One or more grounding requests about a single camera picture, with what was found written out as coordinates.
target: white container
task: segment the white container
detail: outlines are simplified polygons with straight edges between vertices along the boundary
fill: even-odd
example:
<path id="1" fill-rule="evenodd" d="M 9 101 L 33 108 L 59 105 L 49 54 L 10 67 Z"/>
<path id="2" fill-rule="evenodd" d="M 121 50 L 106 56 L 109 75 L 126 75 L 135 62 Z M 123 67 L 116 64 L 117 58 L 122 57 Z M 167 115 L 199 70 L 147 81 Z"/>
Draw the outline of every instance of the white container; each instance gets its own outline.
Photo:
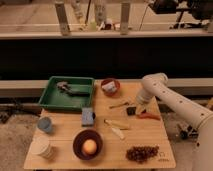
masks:
<path id="1" fill-rule="evenodd" d="M 30 145 L 29 151 L 33 155 L 49 158 L 52 155 L 50 140 L 44 136 L 35 138 Z"/>
<path id="2" fill-rule="evenodd" d="M 100 26 L 103 22 L 106 22 L 106 3 L 106 0 L 94 0 L 95 22 L 98 26 Z"/>

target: banana peel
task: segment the banana peel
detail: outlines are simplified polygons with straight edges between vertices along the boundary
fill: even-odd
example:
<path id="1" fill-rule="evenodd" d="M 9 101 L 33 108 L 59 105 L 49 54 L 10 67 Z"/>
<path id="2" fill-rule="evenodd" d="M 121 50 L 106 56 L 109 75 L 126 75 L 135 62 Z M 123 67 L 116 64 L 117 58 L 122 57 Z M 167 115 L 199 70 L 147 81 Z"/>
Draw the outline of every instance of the banana peel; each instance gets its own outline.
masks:
<path id="1" fill-rule="evenodd" d="M 130 129 L 130 124 L 122 121 L 105 119 L 104 122 L 109 126 L 119 128 L 120 130 Z"/>
<path id="2" fill-rule="evenodd" d="M 125 136 L 124 136 L 123 132 L 119 128 L 112 127 L 112 126 L 110 126 L 110 128 L 111 128 L 112 132 L 114 134 L 116 134 L 121 140 L 125 139 Z"/>

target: blue cup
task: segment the blue cup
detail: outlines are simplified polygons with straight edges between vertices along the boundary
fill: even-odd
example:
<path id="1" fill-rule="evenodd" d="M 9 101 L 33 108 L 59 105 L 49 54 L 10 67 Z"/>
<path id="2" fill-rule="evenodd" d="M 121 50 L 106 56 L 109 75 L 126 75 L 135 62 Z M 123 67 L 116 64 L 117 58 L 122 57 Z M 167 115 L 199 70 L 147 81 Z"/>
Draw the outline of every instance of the blue cup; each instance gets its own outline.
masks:
<path id="1" fill-rule="evenodd" d="M 52 132 L 52 121 L 49 117 L 43 117 L 38 120 L 37 127 L 41 131 L 49 134 Z"/>

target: metal tongs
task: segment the metal tongs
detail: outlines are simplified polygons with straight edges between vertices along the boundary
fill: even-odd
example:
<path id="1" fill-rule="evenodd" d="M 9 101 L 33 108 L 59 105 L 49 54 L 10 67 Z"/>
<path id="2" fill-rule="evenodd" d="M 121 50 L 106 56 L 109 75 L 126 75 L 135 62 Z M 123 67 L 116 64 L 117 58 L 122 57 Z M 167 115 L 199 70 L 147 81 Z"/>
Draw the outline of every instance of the metal tongs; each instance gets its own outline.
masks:
<path id="1" fill-rule="evenodd" d="M 62 92 L 65 91 L 69 96 L 89 96 L 89 92 L 72 90 L 66 81 L 57 83 L 57 88 Z"/>

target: blue object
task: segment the blue object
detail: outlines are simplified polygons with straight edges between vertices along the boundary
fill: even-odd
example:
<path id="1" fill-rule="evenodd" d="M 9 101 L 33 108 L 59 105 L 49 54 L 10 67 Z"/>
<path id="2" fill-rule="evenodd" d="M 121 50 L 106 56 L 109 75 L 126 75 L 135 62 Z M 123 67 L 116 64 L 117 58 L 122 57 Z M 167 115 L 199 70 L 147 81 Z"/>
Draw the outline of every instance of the blue object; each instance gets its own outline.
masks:
<path id="1" fill-rule="evenodd" d="M 52 121 L 49 117 L 43 117 L 38 120 L 37 127 L 43 132 L 49 134 L 52 132 Z"/>
<path id="2" fill-rule="evenodd" d="M 93 126 L 95 114 L 91 107 L 82 108 L 82 126 Z"/>

